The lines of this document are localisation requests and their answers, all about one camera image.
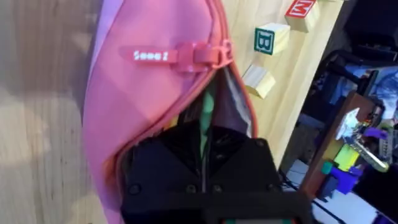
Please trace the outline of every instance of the pink bag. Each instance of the pink bag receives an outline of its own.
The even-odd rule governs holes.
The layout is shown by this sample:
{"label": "pink bag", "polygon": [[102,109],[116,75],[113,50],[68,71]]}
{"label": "pink bag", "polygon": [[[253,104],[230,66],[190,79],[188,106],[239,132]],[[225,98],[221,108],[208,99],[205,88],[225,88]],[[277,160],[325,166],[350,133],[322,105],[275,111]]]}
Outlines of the pink bag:
{"label": "pink bag", "polygon": [[220,0],[104,1],[83,140],[109,223],[123,222],[119,158],[160,131],[212,78],[217,79],[212,123],[256,137],[255,115],[233,62]]}

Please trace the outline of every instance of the wooden surface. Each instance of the wooden surface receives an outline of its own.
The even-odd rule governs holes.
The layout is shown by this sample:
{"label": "wooden surface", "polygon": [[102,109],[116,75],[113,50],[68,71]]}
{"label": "wooden surface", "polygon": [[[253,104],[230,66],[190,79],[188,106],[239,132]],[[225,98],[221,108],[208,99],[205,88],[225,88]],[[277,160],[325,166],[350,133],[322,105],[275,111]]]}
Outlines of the wooden surface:
{"label": "wooden surface", "polygon": [[343,140],[336,140],[336,131],[341,120],[346,113],[355,110],[356,108],[359,108],[356,118],[358,121],[364,121],[368,114],[372,112],[374,103],[365,97],[356,94],[355,91],[349,93],[300,185],[300,190],[305,192],[309,197],[315,198],[316,192],[321,186],[323,180],[325,180],[326,175],[321,172],[323,163],[326,160],[333,160],[337,156],[341,147],[343,147]]}
{"label": "wooden surface", "polygon": [[240,73],[243,75],[254,62],[269,70],[276,80],[266,99],[251,99],[259,135],[268,140],[278,167],[343,2],[319,2],[321,16],[314,29],[307,34],[292,30],[287,49],[273,56],[253,51],[254,29],[268,22],[286,24],[284,15],[292,0],[223,2]]}
{"label": "wooden surface", "polygon": [[[81,108],[101,0],[0,1],[1,223],[101,224],[81,152]],[[291,0],[224,0],[240,72],[254,60],[254,27],[284,22]],[[253,99],[279,164],[341,7],[322,2],[313,32],[260,58],[277,83]]]}

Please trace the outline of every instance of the red letter m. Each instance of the red letter m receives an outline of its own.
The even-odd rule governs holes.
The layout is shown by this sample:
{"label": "red letter m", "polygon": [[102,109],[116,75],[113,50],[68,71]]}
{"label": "red letter m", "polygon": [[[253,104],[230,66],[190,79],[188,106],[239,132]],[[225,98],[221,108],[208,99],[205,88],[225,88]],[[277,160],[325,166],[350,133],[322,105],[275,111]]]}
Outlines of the red letter m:
{"label": "red letter m", "polygon": [[313,0],[297,0],[290,8],[289,15],[305,17],[308,11],[311,9],[313,3]]}

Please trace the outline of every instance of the pink zipper pull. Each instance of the pink zipper pull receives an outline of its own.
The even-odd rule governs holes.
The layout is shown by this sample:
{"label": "pink zipper pull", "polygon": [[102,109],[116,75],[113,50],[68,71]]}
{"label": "pink zipper pull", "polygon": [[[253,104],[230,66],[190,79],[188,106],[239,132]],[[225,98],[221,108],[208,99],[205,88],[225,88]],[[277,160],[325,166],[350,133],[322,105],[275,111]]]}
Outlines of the pink zipper pull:
{"label": "pink zipper pull", "polygon": [[157,47],[123,47],[121,55],[132,63],[170,64],[178,72],[207,72],[227,66],[233,61],[232,44],[222,41],[220,46],[206,43],[182,43],[176,49]]}

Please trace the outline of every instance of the plain wooden block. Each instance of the plain wooden block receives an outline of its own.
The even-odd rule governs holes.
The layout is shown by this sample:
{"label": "plain wooden block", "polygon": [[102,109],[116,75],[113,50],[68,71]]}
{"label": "plain wooden block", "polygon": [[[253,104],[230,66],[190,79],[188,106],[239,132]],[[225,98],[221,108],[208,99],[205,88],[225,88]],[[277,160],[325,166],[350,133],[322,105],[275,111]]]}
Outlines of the plain wooden block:
{"label": "plain wooden block", "polygon": [[286,49],[289,43],[290,26],[271,22],[256,27],[254,35],[254,50],[273,55]]}
{"label": "plain wooden block", "polygon": [[275,85],[275,78],[265,68],[250,65],[243,75],[243,82],[251,94],[264,99]]}
{"label": "plain wooden block", "polygon": [[287,23],[293,30],[310,32],[320,15],[316,0],[294,0],[285,14]]}

